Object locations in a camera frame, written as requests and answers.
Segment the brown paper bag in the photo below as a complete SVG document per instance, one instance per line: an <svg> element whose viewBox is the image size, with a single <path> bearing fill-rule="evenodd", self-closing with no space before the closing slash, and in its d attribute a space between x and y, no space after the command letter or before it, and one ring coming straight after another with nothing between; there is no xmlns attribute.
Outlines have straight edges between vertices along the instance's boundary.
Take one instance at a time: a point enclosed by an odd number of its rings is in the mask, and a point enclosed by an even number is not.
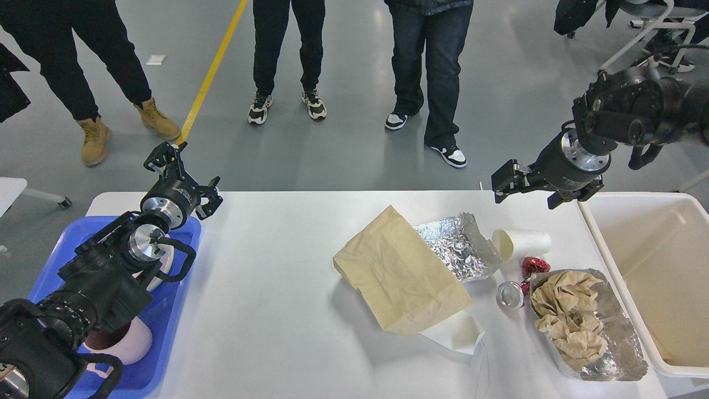
<svg viewBox="0 0 709 399"><path fill-rule="evenodd" d="M382 329L417 334L473 301L463 285L390 205L333 258Z"/></svg>

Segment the sneaker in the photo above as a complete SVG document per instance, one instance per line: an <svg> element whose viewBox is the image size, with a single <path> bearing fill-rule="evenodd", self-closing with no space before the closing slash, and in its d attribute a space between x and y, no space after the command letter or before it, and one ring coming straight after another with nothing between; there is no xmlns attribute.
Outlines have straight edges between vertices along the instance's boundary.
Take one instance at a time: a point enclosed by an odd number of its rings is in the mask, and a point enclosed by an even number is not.
<svg viewBox="0 0 709 399"><path fill-rule="evenodd" d="M384 122L384 127L388 130L399 130L403 128L403 126L406 124L406 121L411 117L412 116L406 115L402 112L394 111L389 114L389 117L386 118L386 122Z"/></svg>
<svg viewBox="0 0 709 399"><path fill-rule="evenodd" d="M254 102L249 108L248 121L250 124L260 125L268 118L268 108L273 105L273 97L263 97L259 92L254 94Z"/></svg>
<svg viewBox="0 0 709 399"><path fill-rule="evenodd" d="M104 125L101 117L77 121L84 129L84 146L82 146L82 161L86 166L94 166L106 159L106 142L111 138L111 130Z"/></svg>
<svg viewBox="0 0 709 399"><path fill-rule="evenodd" d="M657 60L658 65L663 65L665 67L672 67L672 64L674 63L674 59L677 57L677 52L672 52L670 54L663 54L662 57ZM682 57L681 60L679 60L679 64L677 65L677 72L689 72L693 70L695 67L694 62L691 62L690 60L687 60L687 57Z"/></svg>
<svg viewBox="0 0 709 399"><path fill-rule="evenodd" d="M455 144L453 144L452 146L448 146L448 147L436 147L436 146L429 146L427 144L427 147L438 151L438 153L440 153L443 160L448 165L451 165L453 168L464 168L465 165L468 164L468 162L465 159L465 154L463 154L463 151L460 151L458 146L456 146Z"/></svg>
<svg viewBox="0 0 709 399"><path fill-rule="evenodd" d="M163 140L174 140L179 137L180 130L176 123L165 116L155 106L155 99L150 98L142 104L133 105L140 114L140 120L149 128L155 129L155 133Z"/></svg>
<svg viewBox="0 0 709 399"><path fill-rule="evenodd" d="M318 97L318 90L303 90L301 94L303 104L308 109L308 116L314 121L322 121L327 115L328 110L325 108L325 103Z"/></svg>

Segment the robotic arm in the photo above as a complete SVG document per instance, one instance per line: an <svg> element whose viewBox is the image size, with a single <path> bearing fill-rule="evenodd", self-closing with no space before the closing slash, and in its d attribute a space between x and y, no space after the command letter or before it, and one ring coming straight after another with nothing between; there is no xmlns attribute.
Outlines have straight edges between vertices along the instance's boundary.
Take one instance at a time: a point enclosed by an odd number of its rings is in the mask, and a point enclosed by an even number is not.
<svg viewBox="0 0 709 399"><path fill-rule="evenodd" d="M186 145L165 142L153 150L144 166L161 175L141 201L141 211L120 215L78 246L77 256L59 270L62 287L37 304L16 299L0 307L1 397L63 398L88 363L113 367L91 398L105 398L115 388L121 361L77 349L92 331L114 332L137 316L152 301L146 287L154 277L173 283L187 275L195 251L166 234L181 227L193 210L205 219L222 202L219 177L201 186L185 172L180 152ZM160 271L165 246L187 255L175 275Z"/></svg>
<svg viewBox="0 0 709 399"><path fill-rule="evenodd" d="M535 190L553 192L549 209L586 201L603 187L601 174L618 143L633 147L628 164L633 170L680 139L709 146L709 84L661 78L650 66L600 73L571 110L574 120L562 126L529 168L512 159L492 175L496 203Z"/></svg>

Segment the aluminum foil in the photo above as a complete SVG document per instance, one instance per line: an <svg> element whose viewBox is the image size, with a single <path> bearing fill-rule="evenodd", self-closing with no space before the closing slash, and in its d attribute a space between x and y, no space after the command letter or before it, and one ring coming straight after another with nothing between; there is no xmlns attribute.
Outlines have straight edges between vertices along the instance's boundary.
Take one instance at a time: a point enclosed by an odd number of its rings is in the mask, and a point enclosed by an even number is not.
<svg viewBox="0 0 709 399"><path fill-rule="evenodd" d="M488 278L502 264L495 247L480 234L473 214L462 213L414 229L463 283Z"/></svg>
<svg viewBox="0 0 709 399"><path fill-rule="evenodd" d="M547 279L565 270L554 270L549 273L536 273L532 275L530 295ZM593 277L601 279L591 287L598 292L596 303L596 317L603 322L603 338L608 341L608 350L598 360L586 365L581 371L576 372L569 367L559 355L559 350L546 334L540 334L549 343L551 353L559 367L566 376L575 377L585 381L639 381L647 373L647 362L643 358L640 340L630 318L620 306L615 297L613 288L604 274L595 269L582 270Z"/></svg>

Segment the disposable cup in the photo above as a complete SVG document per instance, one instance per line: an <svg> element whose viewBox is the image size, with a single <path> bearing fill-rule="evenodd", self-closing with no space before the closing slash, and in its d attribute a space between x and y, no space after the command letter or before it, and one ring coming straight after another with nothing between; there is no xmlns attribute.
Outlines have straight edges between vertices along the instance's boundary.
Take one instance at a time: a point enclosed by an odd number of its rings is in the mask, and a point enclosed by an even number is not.
<svg viewBox="0 0 709 399"><path fill-rule="evenodd" d="M114 355L124 365L141 360L150 349L151 344L152 332L137 317L113 333L108 333L106 330L93 332L84 341L84 347L91 353ZM113 367L109 367L107 371L99 370L93 363L89 364L86 369L102 378L108 377L113 371Z"/></svg>
<svg viewBox="0 0 709 399"><path fill-rule="evenodd" d="M497 229L492 233L492 244L502 260L507 262L544 255L552 248L552 239L540 230Z"/></svg>

